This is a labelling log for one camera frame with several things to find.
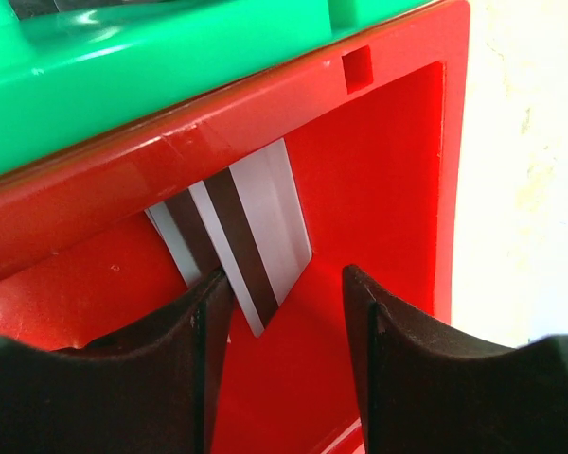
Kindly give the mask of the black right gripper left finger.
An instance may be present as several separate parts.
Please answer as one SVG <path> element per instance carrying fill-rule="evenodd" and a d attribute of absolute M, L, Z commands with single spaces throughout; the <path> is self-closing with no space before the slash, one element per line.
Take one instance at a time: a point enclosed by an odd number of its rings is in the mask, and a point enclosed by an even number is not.
<path fill-rule="evenodd" d="M 0 453 L 206 453 L 233 292 L 222 270 L 81 349 L 0 336 Z"/>

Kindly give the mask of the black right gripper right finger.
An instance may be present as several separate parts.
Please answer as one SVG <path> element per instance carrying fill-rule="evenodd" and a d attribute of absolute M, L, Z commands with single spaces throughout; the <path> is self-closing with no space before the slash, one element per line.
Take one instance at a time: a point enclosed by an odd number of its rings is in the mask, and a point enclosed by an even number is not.
<path fill-rule="evenodd" d="M 342 278 L 367 452 L 568 453 L 568 335 L 505 347 Z"/>

